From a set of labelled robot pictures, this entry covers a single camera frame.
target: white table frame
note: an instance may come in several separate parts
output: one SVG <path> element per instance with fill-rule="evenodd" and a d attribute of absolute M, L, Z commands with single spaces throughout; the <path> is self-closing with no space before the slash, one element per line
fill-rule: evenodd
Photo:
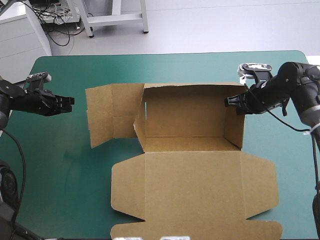
<path fill-rule="evenodd" d="M 121 0 L 112 0 L 112 15 L 107 16 L 89 16 L 84 0 L 74 0 L 85 28 L 87 35 L 90 38 L 94 37 L 93 27 L 111 26 L 130 23 L 142 23 L 143 32 L 148 33 L 148 19 L 146 0 L 140 0 L 141 13 L 121 14 Z"/>

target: white floor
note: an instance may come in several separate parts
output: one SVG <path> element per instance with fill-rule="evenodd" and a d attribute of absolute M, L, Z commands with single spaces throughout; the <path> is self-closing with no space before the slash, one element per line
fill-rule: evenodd
<path fill-rule="evenodd" d="M 94 28 L 53 55 L 118 55 L 300 50 L 320 55 L 320 0 L 146 0 L 150 32 L 142 25 Z M 104 0 L 88 0 L 94 15 L 108 11 Z M 123 0 L 122 13 L 139 11 L 139 0 Z M 66 42 L 65 35 L 55 40 Z"/>

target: cardboard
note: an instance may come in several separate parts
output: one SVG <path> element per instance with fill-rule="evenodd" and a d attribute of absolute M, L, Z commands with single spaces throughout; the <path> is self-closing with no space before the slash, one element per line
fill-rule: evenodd
<path fill-rule="evenodd" d="M 115 225 L 113 239 L 281 238 L 279 223 L 247 220 L 274 208 L 279 196 L 274 164 L 241 152 L 245 117 L 224 106 L 243 91 L 236 83 L 86 90 L 91 147 L 138 137 L 145 152 L 113 166 L 113 209 L 144 220 Z"/>
<path fill-rule="evenodd" d="M 112 169 L 111 205 L 145 222 L 111 237 L 279 240 L 277 222 L 246 220 L 278 204 L 275 165 L 241 151 L 153 152 Z"/>
<path fill-rule="evenodd" d="M 86 89 L 91 147 L 113 138 L 136 138 L 133 123 L 144 84 L 110 84 Z"/>
<path fill-rule="evenodd" d="M 235 83 L 89 88 L 91 147 L 137 134 L 145 152 L 239 150 L 245 118 L 226 108 L 224 98 L 243 89 Z"/>

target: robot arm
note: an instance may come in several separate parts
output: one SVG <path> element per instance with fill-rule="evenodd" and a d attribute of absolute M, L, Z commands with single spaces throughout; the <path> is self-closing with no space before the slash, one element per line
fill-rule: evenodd
<path fill-rule="evenodd" d="M 320 66 L 298 62 L 284 63 L 278 74 L 273 77 L 271 66 L 267 64 L 245 63 L 239 66 L 241 80 L 255 80 L 247 91 L 227 97 L 225 106 L 235 106 L 238 115 L 263 114 L 282 107 L 283 116 L 287 115 L 286 106 L 290 99 L 305 125 L 311 127 L 313 160 L 316 180 L 316 196 L 313 199 L 313 215 L 318 237 L 320 238 L 320 183 L 317 166 L 316 143 L 320 150 Z M 296 131 L 294 127 L 280 120 Z"/>
<path fill-rule="evenodd" d="M 0 80 L 0 129 L 7 126 L 11 110 L 53 116 L 69 113 L 75 104 L 73 97 L 54 95 L 44 90 L 44 83 L 50 82 L 47 72 L 30 75 L 27 88 L 21 88 L 6 80 Z"/>

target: table surface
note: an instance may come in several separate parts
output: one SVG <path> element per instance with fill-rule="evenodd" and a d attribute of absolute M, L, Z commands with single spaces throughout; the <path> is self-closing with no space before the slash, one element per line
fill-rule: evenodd
<path fill-rule="evenodd" d="M 75 97 L 72 113 L 44 117 L 15 111 L 7 130 L 25 152 L 27 181 L 18 222 L 43 237 L 108 238 L 115 224 L 134 222 L 110 205 L 111 169 L 143 151 L 136 138 L 113 139 L 90 148 L 85 89 L 111 83 L 236 82 L 241 63 L 268 63 L 275 75 L 287 61 L 306 63 L 299 51 L 148 55 L 52 56 L 32 72 L 48 71 L 45 88 Z M 281 109 L 274 112 L 280 116 Z M 284 119 L 304 128 L 290 102 Z M 243 151 L 276 164 L 279 205 L 253 219 L 278 221 L 283 239 L 316 238 L 312 213 L 314 169 L 311 139 L 269 114 L 248 115 Z M 15 144 L 0 139 L 0 159 L 21 182 Z"/>

